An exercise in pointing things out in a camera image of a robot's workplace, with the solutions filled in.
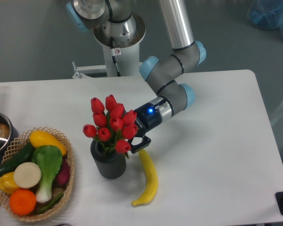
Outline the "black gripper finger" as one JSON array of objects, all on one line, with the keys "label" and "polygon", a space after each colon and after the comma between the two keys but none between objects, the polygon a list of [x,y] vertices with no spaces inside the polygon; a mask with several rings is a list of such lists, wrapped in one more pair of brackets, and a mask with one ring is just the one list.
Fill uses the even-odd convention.
[{"label": "black gripper finger", "polygon": [[[140,142],[138,144],[133,144],[134,139],[137,139]],[[142,149],[148,147],[151,143],[151,139],[146,135],[135,136],[135,137],[129,139],[128,143],[131,147],[130,152],[131,153],[137,153],[137,152],[141,151]]]}]

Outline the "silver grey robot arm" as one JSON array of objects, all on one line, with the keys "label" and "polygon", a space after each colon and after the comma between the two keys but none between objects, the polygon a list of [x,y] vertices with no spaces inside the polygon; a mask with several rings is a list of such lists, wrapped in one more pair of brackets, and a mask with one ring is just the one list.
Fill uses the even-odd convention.
[{"label": "silver grey robot arm", "polygon": [[74,24],[83,32],[93,31],[102,46],[108,77],[140,75],[156,94],[155,99],[126,112],[112,97],[105,104],[92,100],[97,126],[85,126],[92,135],[91,150],[102,153],[136,153],[150,144],[146,133],[193,104],[195,94],[177,77],[206,58],[203,44],[195,40],[186,5],[182,0],[161,0],[160,11],[172,53],[160,60],[151,56],[139,61],[140,42],[146,29],[132,11],[129,0],[72,0],[66,5]]}]

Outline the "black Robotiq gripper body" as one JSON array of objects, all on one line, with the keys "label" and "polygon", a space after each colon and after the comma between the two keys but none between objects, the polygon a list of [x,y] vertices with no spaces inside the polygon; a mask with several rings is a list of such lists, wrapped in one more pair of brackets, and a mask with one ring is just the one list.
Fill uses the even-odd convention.
[{"label": "black Robotiq gripper body", "polygon": [[146,103],[134,109],[134,112],[137,114],[134,123],[138,129],[134,137],[143,137],[162,122],[162,115],[158,109],[158,104]]}]

